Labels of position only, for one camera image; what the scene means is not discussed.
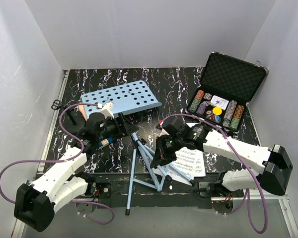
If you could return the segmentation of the blue music stand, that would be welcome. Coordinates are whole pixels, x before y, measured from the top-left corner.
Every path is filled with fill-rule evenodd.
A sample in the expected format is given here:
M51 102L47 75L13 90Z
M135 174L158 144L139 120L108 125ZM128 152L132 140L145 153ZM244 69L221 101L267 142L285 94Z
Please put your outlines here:
M129 114L137 113L161 105L161 103L156 99L155 96L152 95L151 90L142 80L90 92L82 95L81 100L84 103L87 119L92 113L100 112L100 109L97 108L98 103L114 103L112 112L115 118L118 117L119 113L122 113L126 117ZM129 135L129 137L131 137L134 143L134 150L130 169L130 184L127 198L126 215L130 214L132 187L133 183L137 181L134 178L137 155L140 154L146 165L149 164L149 160L151 158L149 155L149 150L145 148L145 142L143 140L139 140L137 132ZM95 151L99 149L99 142L92 143L88 140L83 140L83 142L85 146L84 150L89 156L93 155Z

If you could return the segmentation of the sheet music page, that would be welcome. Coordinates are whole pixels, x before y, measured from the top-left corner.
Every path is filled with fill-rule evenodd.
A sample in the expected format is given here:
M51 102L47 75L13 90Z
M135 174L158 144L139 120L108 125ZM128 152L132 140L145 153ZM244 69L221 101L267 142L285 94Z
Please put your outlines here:
M188 165L186 164L185 147L175 152L177 160L167 165L167 174L177 182L181 182L186 185L192 185L189 177L189 171L187 170Z
M189 177L204 177L206 175L204 165L204 154L199 150L190 150L185 148L187 170L189 171Z

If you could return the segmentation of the black microphone stand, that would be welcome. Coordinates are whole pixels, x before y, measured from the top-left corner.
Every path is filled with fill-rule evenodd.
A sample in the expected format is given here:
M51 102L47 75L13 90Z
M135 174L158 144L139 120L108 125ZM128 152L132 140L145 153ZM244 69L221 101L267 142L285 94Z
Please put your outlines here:
M61 109L63 112L66 108L67 106L58 99L55 99L51 105L51 109L54 111ZM77 135L77 133L85 126L84 117L75 114L74 109L67 110L62 116L61 122L62 128L73 135Z

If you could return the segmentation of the black poker chip case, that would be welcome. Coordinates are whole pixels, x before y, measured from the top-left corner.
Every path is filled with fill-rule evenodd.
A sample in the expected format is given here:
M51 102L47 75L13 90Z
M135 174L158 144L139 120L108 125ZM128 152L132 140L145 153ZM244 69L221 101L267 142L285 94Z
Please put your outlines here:
M244 115L247 104L251 101L267 74L268 70L262 66L218 52L212 52L202 71L200 87L196 89L186 112L189 113L187 110L195 99L197 92L203 90L205 94L200 103L210 101L213 95L217 95L229 101L237 101L237 106L243 105L245 107ZM202 116L197 115L196 112L189 114L219 125L230 134L239 131L242 118L234 119L232 117L229 127L224 127L223 119L226 110L223 110L221 115L216 116L212 112L213 108L214 106L210 104Z

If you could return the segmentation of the pink toy microphone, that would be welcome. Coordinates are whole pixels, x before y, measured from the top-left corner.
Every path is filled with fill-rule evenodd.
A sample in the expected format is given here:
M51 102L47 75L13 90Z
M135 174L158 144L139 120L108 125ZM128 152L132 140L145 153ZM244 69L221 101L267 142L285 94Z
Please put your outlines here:
M87 117L87 115L86 115L86 111L85 111L85 108L84 108L83 105L79 105L79 106L78 106L78 110L81 112L81 114L83 115L84 118Z

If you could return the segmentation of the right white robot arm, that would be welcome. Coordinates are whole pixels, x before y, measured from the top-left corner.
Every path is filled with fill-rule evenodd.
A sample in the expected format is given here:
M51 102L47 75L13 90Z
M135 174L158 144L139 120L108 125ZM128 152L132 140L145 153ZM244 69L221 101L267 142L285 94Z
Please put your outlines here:
M293 164L283 146L272 148L251 145L226 136L210 123L186 124L180 118L167 118L161 123L164 135L156 138L156 149L151 168L166 166L176 161L182 148L214 153L240 162L244 169L225 171L211 186L220 197L232 191L257 188L283 196L293 171Z

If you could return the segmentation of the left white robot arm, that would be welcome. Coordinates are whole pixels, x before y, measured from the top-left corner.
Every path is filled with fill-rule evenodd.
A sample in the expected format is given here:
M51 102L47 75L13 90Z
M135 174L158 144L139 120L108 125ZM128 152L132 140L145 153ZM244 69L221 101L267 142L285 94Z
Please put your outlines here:
M56 163L31 184L22 184L17 192L14 217L38 232L44 231L54 215L73 199L91 198L96 192L96 179L85 172L77 172L88 156L110 137L119 139L138 131L138 126L119 113L117 118L92 113L77 133L73 144Z

